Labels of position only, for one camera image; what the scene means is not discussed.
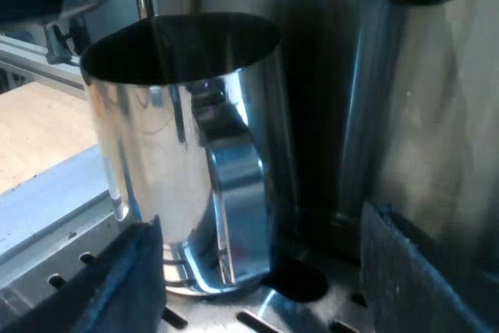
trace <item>metal drip tray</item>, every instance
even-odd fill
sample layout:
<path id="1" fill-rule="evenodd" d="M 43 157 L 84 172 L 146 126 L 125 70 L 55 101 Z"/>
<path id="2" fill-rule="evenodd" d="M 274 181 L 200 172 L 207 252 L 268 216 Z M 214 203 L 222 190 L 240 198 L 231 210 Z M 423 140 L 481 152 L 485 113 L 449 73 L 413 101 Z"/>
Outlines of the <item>metal drip tray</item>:
<path id="1" fill-rule="evenodd" d="M 82 170 L 84 165 L 100 163 L 98 157 L 100 155 L 96 150 L 90 150 L 68 161 L 69 169 Z M 68 162 L 39 175 L 36 181 L 27 182 L 27 187 L 20 186 L 15 192 L 2 195 L 0 208 L 6 211 L 13 209 L 7 204 L 11 202 L 18 207 L 17 212 L 22 213 L 19 197 L 26 197 L 26 193 L 30 193 L 30 199 L 36 201 L 37 191 L 48 194 L 50 189 L 65 190 L 67 196 L 74 189 L 81 190 L 80 182 L 83 181 L 72 181 L 70 187 L 69 182 L 60 179 L 61 173 L 68 168 Z M 100 167 L 96 170 L 91 168 L 90 174 L 100 175 L 101 172 Z M 58 185 L 53 183 L 55 179 L 60 181 Z M 104 181 L 104 178 L 100 175 L 98 180 Z M 13 236 L 19 236 L 19 243 L 15 246 L 11 244 L 0 254 L 0 328 L 57 292 L 58 287 L 81 271 L 126 225 L 115 220 L 111 199 L 106 191 L 99 193 L 100 184 L 94 185 L 91 190 L 94 196 L 89 197 L 85 204 L 72 210 L 66 207 L 61 217 L 43 230 L 37 230 L 31 236 L 24 232 L 12 232 Z M 47 197 L 43 203 L 50 206 Z M 38 208 L 39 220 L 48 214 L 43 212 L 42 207 L 34 207 Z M 10 227 L 19 227 L 19 223 L 30 219 L 37 220 L 33 215 L 21 218 L 13 215 Z M 0 241 L 7 241 L 7 238 L 1 237 Z M 318 300 L 296 302 L 263 285 L 207 298 L 169 293 L 158 332 L 372 332 L 370 313 L 359 296 L 359 269 L 305 247 L 297 254 L 301 261 L 321 271 L 327 279 L 327 292 Z M 304 282 L 312 285 L 314 280 L 297 278 L 295 282 L 297 285 Z"/>

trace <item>machine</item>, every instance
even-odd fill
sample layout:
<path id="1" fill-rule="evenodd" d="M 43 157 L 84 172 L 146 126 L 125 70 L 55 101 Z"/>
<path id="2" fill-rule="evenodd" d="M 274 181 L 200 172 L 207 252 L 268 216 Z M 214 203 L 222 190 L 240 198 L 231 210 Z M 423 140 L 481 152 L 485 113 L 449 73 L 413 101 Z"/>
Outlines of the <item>machine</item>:
<path id="1" fill-rule="evenodd" d="M 7 29 L 103 0 L 0 1 Z M 136 2 L 141 21 L 75 61 L 30 69 L 0 45 L 0 66 L 85 87 L 101 144 L 71 161 L 92 176 L 84 204 L 66 182 L 71 213 L 0 256 L 5 321 L 159 214 L 159 331 L 497 330 L 496 0 Z M 6 209 L 33 191 L 53 207 L 41 192 L 67 168 Z"/>

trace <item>cup rim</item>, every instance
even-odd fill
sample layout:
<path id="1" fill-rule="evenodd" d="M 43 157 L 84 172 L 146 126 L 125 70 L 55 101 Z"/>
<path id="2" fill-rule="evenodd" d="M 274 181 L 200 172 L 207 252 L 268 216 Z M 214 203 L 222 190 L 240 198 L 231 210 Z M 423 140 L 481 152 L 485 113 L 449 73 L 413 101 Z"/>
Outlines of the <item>cup rim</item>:
<path id="1" fill-rule="evenodd" d="M 158 33 L 153 25 L 158 25 L 160 32 L 166 30 L 165 45 L 168 47 L 165 48 L 166 54 L 163 54 L 163 57 L 169 57 L 169 52 L 174 51 L 173 47 L 170 47 L 173 44 L 177 43 L 180 46 L 177 50 L 186 44 L 193 46 L 192 49 L 197 52 L 203 49 L 203 53 L 211 59 L 204 64 L 209 69 L 191 69 L 187 66 L 184 69 L 182 67 L 177 69 L 176 76 L 167 76 L 169 73 L 164 70 L 164 66 L 168 65 L 167 60 L 159 56 L 157 44 L 153 45 L 153 39 L 157 43 Z M 198 33 L 200 38 L 194 42 L 190 41 L 190 35 L 195 33 Z M 249 13 L 209 12 L 199 15 L 154 16 L 133 23 L 92 44 L 81 56 L 80 69 L 87 85 L 91 85 L 94 80 L 137 86 L 166 86 L 209 80 L 227 76 L 264 60 L 274 52 L 280 40 L 278 28 L 274 23 Z M 240 43 L 233 48 L 235 51 L 231 51 L 236 57 L 230 68 L 218 61 L 221 60 L 218 56 L 223 55 L 224 41 L 228 41 L 227 44 Z M 188 53 L 189 51 L 185 55 L 185 60 L 189 60 Z M 183 56 L 180 54 L 176 58 L 179 60 Z"/>

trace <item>metal cup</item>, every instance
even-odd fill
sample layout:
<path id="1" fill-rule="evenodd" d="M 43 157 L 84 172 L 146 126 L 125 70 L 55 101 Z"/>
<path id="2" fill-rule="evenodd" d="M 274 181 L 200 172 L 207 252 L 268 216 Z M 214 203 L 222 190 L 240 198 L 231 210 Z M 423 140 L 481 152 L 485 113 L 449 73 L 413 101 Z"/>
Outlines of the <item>metal cup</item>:
<path id="1" fill-rule="evenodd" d="M 81 59 L 116 217 L 160 217 L 167 289 L 269 271 L 271 229 L 295 209 L 279 43 L 258 16 L 157 16 Z"/>

